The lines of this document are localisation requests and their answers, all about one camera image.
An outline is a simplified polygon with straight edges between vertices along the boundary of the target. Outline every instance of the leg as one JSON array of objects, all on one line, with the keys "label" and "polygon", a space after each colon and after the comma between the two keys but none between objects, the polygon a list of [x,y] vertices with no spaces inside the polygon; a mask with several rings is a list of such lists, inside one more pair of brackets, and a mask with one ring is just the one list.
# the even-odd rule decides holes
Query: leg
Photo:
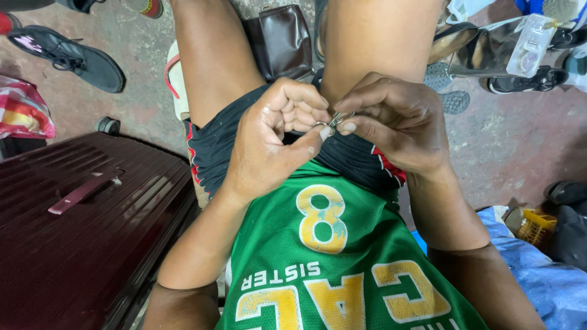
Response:
[{"label": "leg", "polygon": [[334,105],[371,71],[421,83],[441,4],[330,0],[321,94]]},{"label": "leg", "polygon": [[228,0],[170,0],[191,122],[204,127],[239,97],[265,85]]}]

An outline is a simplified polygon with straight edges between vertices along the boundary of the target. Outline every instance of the maroon suitcase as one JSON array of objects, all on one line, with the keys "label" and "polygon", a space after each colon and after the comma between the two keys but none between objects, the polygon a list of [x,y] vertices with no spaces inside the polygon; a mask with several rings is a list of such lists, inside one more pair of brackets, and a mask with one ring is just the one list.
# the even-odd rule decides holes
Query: maroon suitcase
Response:
[{"label": "maroon suitcase", "polygon": [[196,209],[185,161],[123,137],[0,163],[0,329],[127,329]]}]

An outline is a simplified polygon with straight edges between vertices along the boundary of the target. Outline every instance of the yellow plastic crate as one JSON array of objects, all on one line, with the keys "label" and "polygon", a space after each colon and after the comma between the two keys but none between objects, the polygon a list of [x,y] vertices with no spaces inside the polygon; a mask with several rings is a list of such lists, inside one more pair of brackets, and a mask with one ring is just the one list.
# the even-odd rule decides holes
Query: yellow plastic crate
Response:
[{"label": "yellow plastic crate", "polygon": [[539,249],[545,248],[554,233],[556,218],[539,209],[524,210],[524,218],[526,222],[520,226],[515,236]]}]

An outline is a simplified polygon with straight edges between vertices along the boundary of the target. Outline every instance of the suitcase handle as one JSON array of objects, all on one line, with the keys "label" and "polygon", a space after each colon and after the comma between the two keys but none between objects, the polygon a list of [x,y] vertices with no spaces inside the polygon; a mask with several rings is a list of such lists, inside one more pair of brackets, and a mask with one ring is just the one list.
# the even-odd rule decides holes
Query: suitcase handle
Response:
[{"label": "suitcase handle", "polygon": [[67,196],[62,198],[60,201],[55,203],[52,207],[49,207],[49,212],[53,214],[62,214],[63,212],[67,211],[79,201],[83,200],[87,196],[94,193],[98,190],[101,186],[103,186],[108,181],[112,180],[113,178],[123,174],[125,171],[122,169],[114,169],[110,172],[103,173],[88,182],[81,185],[76,190],[73,190]]}]

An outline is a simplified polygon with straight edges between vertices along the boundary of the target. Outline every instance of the basketball jersey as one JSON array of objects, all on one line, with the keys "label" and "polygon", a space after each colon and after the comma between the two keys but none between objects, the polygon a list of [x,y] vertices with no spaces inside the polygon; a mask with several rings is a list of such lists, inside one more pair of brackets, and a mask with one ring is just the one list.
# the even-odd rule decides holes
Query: basketball jersey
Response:
[{"label": "basketball jersey", "polygon": [[254,200],[216,329],[487,329],[385,198],[310,161]]}]

